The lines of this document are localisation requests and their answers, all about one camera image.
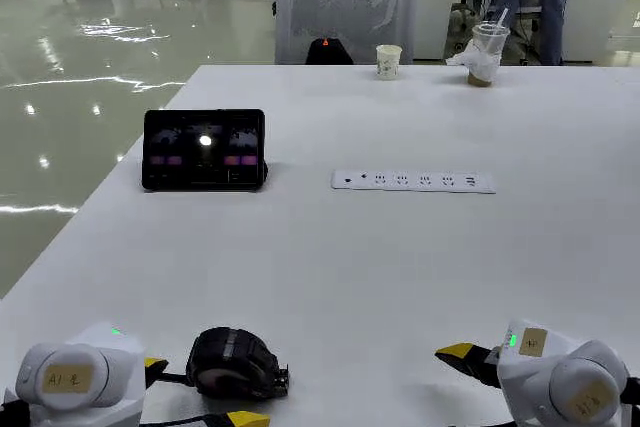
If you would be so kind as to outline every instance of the plastic cup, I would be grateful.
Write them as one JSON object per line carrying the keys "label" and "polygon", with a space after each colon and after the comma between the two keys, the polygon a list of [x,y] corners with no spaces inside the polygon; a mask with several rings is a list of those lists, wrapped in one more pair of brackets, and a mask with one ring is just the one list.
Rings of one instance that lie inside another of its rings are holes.
{"label": "plastic cup", "polygon": [[[500,55],[511,30],[495,22],[482,22],[472,29],[473,44],[488,55]],[[489,87],[491,82],[482,80],[469,72],[467,81],[478,87]]]}
{"label": "plastic cup", "polygon": [[382,80],[395,80],[398,77],[400,54],[402,47],[397,45],[379,45],[376,47],[378,59],[378,78]]}

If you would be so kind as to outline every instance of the shiny floor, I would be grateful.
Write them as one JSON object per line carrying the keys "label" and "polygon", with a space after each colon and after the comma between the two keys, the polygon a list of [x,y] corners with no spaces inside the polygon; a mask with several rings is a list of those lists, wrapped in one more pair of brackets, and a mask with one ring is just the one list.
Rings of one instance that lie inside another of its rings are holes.
{"label": "shiny floor", "polygon": [[[0,0],[0,298],[146,110],[201,64],[272,63],[274,30],[270,0]],[[640,65],[640,0],[626,0],[613,34],[599,64]]]}

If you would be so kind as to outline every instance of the paper cup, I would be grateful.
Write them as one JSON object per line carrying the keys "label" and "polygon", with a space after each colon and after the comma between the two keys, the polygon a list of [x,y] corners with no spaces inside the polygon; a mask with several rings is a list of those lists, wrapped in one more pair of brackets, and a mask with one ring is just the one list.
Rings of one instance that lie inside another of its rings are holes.
{"label": "paper cup", "polygon": [[398,77],[400,54],[402,47],[397,45],[379,45],[376,47],[378,54],[378,78],[382,80],[395,80]]}

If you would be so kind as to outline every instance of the white cabinet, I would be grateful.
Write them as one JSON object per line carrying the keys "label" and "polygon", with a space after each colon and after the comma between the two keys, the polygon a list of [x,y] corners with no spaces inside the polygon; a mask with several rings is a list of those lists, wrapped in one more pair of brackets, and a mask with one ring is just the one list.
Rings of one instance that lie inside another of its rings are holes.
{"label": "white cabinet", "polygon": [[455,0],[416,0],[416,59],[442,59],[447,42],[451,5]]}
{"label": "white cabinet", "polygon": [[562,58],[593,62],[606,50],[609,32],[624,0],[567,0]]}

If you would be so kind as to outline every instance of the black bag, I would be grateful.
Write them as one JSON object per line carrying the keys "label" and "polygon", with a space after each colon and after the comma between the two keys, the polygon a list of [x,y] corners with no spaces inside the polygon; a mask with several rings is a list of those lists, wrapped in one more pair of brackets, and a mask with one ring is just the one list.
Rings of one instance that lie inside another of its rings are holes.
{"label": "black bag", "polygon": [[311,42],[307,65],[353,65],[353,59],[338,39],[316,39]]}

